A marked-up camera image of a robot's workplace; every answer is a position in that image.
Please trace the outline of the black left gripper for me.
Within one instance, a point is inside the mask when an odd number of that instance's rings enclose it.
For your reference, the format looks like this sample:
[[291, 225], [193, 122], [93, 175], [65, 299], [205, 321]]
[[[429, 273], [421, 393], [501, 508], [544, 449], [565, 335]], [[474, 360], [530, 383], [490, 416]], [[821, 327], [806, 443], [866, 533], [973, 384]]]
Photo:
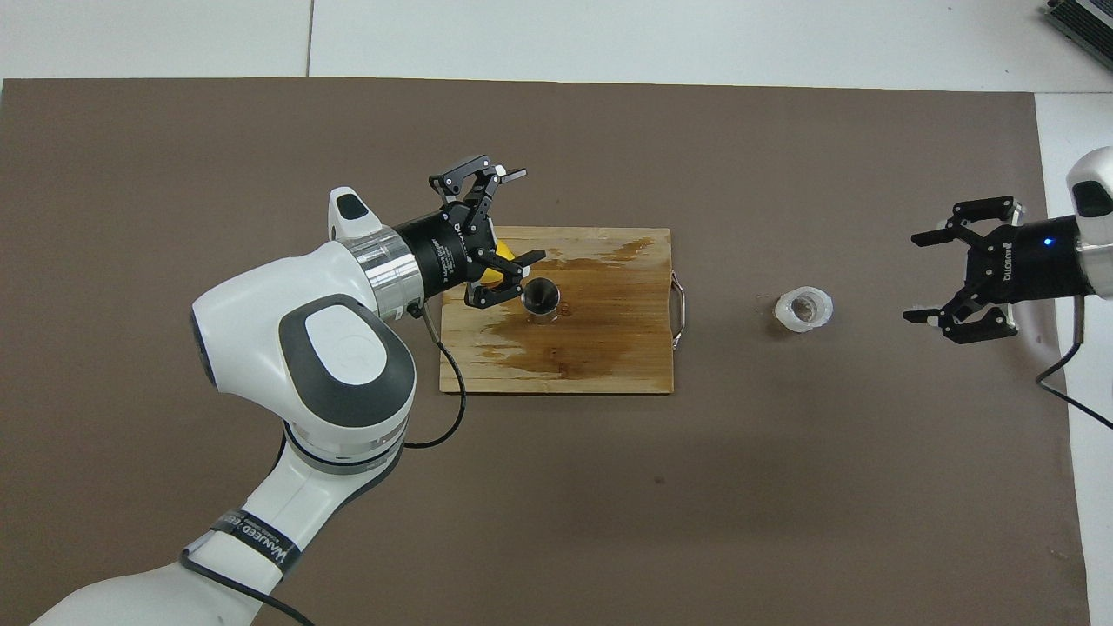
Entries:
[[[526, 174], [526, 168], [506, 170], [481, 155], [429, 177], [430, 188], [439, 194], [443, 208], [393, 227], [417, 262], [422, 301], [466, 282], [465, 304], [470, 309], [493, 309], [521, 296], [528, 268], [546, 257], [544, 250], [529, 250], [513, 258], [498, 254], [496, 250], [487, 250], [486, 218], [498, 186]], [[477, 261], [469, 260], [472, 250]], [[477, 280], [483, 274], [480, 265], [500, 275], [493, 288]]]

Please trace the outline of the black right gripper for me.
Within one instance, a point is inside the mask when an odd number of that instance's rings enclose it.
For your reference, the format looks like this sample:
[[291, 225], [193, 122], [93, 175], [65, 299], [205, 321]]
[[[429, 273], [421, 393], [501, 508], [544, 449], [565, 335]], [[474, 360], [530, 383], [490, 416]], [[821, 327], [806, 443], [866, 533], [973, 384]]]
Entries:
[[[984, 285], [963, 286], [938, 309], [909, 309], [903, 320], [927, 324], [956, 344], [1017, 336], [1012, 305], [1037, 300], [1089, 296], [1092, 293], [1080, 260], [1080, 227], [1074, 217], [1018, 225], [1024, 213], [1014, 197], [954, 203], [951, 217], [937, 229], [912, 235], [917, 247], [961, 241], [986, 253], [978, 276]], [[971, 224], [995, 219], [1005, 224], [982, 236]]]

